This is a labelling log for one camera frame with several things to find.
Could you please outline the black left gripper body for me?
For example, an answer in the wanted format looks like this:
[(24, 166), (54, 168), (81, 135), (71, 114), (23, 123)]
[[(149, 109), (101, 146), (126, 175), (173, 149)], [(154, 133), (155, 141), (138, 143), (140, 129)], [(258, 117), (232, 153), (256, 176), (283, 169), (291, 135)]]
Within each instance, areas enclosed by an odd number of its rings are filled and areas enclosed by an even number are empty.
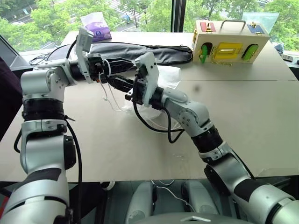
[(99, 53), (88, 54), (87, 60), (92, 81), (103, 84), (108, 83), (110, 62), (107, 59), (102, 59)]

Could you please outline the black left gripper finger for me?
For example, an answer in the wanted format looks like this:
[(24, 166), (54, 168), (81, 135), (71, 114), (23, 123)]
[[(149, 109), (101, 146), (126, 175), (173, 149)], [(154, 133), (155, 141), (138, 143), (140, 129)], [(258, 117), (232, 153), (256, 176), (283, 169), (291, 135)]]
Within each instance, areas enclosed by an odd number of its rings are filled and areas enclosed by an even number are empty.
[(121, 75), (109, 76), (107, 78), (107, 82), (115, 89), (125, 93), (129, 92), (134, 85), (134, 81), (132, 79), (126, 78)]
[(111, 73), (122, 73), (130, 69), (136, 68), (135, 63), (132, 60), (125, 58), (112, 58), (108, 59)]

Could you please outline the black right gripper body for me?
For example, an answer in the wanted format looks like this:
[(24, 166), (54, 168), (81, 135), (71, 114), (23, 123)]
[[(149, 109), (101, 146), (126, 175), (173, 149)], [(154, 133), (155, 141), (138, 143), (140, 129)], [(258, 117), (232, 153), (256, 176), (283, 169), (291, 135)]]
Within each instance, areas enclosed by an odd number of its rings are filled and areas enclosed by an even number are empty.
[(143, 94), (144, 94), (144, 88), (146, 85), (147, 79), (142, 74), (140, 69), (137, 69), (135, 71), (135, 79), (133, 83), (133, 93), (132, 93), (132, 103), (134, 105), (143, 104)]

